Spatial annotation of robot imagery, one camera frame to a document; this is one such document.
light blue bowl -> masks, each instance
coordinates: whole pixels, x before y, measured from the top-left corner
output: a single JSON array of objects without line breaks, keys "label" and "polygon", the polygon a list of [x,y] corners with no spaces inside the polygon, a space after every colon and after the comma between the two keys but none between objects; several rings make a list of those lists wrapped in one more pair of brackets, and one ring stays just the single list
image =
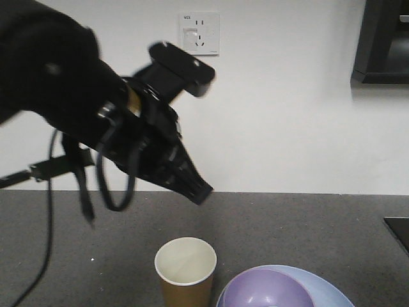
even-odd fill
[{"label": "light blue bowl", "polygon": [[[282,272],[297,280],[309,292],[316,307],[354,307],[351,301],[335,286],[311,272],[287,265],[262,265],[253,269],[259,268]],[[223,295],[224,290],[216,307],[223,307]]]}]

black cabinet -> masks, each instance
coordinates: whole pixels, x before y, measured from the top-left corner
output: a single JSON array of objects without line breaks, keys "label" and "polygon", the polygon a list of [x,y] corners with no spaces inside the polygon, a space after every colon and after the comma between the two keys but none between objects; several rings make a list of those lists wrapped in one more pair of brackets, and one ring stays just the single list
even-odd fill
[{"label": "black cabinet", "polygon": [[353,79],[409,84],[409,0],[367,0]]}]

cup rim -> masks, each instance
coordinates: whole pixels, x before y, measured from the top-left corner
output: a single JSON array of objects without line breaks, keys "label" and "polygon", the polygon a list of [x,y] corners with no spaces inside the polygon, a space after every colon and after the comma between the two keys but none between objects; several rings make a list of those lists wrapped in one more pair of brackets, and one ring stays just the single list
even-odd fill
[{"label": "cup rim", "polygon": [[[160,251],[162,251],[166,246],[172,244],[174,241],[177,241],[177,240],[185,240],[185,239],[198,240],[198,241],[201,241],[202,243],[205,243],[205,244],[210,248],[210,250],[213,251],[214,264],[213,264],[212,269],[210,270],[210,272],[209,272],[205,277],[203,277],[203,278],[201,278],[201,279],[198,279],[198,280],[195,280],[195,281],[191,281],[190,283],[178,283],[178,282],[175,282],[175,281],[170,280],[169,278],[166,278],[166,277],[159,271],[159,268],[158,268],[158,256],[159,256]],[[175,286],[187,287],[187,286],[197,285],[197,284],[199,284],[199,283],[205,281],[206,279],[208,279],[208,278],[214,273],[214,271],[215,271],[215,269],[216,269],[216,265],[217,265],[217,255],[216,255],[216,252],[215,252],[215,250],[213,249],[213,247],[212,247],[209,243],[207,243],[205,240],[202,240],[202,239],[199,239],[199,238],[195,238],[195,237],[180,237],[180,238],[176,238],[176,239],[170,240],[169,242],[167,242],[167,243],[165,243],[164,245],[162,245],[162,247],[157,251],[157,253],[156,253],[156,255],[155,255],[155,270],[156,270],[157,274],[158,274],[158,275],[160,276],[160,278],[162,278],[164,281],[166,281],[167,283],[170,283],[171,285],[175,285]]]}]

white wall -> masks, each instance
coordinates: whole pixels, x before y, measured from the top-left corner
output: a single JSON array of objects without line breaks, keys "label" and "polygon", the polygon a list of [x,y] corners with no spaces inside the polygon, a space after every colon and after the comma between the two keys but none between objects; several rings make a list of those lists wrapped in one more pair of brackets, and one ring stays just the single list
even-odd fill
[{"label": "white wall", "polygon": [[[41,2],[93,28],[121,75],[149,62],[152,42],[178,42],[180,12],[220,13],[220,56],[202,58],[216,82],[205,98],[185,93],[173,104],[216,191],[409,194],[409,86],[350,84],[364,0]],[[0,133],[2,174],[45,158],[51,128],[39,116],[20,115]],[[122,189],[123,174],[108,172]],[[94,189],[92,169],[89,177]],[[65,175],[55,188],[76,184]]]}]

black cable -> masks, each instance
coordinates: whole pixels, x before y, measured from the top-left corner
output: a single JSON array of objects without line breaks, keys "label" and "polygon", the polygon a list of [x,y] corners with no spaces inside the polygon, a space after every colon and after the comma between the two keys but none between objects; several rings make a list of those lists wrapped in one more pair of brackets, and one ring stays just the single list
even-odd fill
[{"label": "black cable", "polygon": [[71,172],[77,179],[79,186],[79,194],[81,201],[82,214],[86,220],[93,227],[93,220],[95,218],[94,209],[91,202],[91,197],[89,196],[87,188],[87,179],[84,167],[84,158],[81,154],[81,148],[79,142],[68,134],[63,134],[63,139],[61,141],[63,145],[66,158],[68,159]]},{"label": "black cable", "polygon": [[101,142],[96,147],[96,150],[98,152],[98,155],[96,157],[96,178],[98,180],[100,191],[102,193],[102,198],[104,199],[107,208],[113,211],[123,211],[129,206],[135,192],[135,179],[137,177],[139,158],[143,147],[142,142],[136,142],[132,147],[131,152],[129,153],[127,190],[125,191],[125,195],[120,204],[116,205],[112,200],[112,196],[109,192],[107,181],[104,175],[104,156],[111,149],[111,146],[116,138],[117,133],[120,131],[123,122],[120,116],[116,116],[114,119],[108,116],[106,116],[106,118],[109,120],[111,126],[102,137]]},{"label": "black cable", "polygon": [[[49,160],[52,160],[54,145],[56,142],[58,130],[54,130],[51,137],[50,148],[49,148]],[[47,249],[45,252],[45,257],[43,261],[42,268],[40,272],[37,274],[35,280],[31,283],[31,285],[20,295],[20,297],[12,304],[12,307],[17,307],[30,293],[34,290],[40,280],[43,278],[45,271],[47,270],[50,258],[51,258],[51,251],[52,251],[52,239],[53,239],[53,218],[54,217],[54,210],[53,210],[53,200],[52,200],[52,182],[51,178],[48,179],[47,184]]]}]

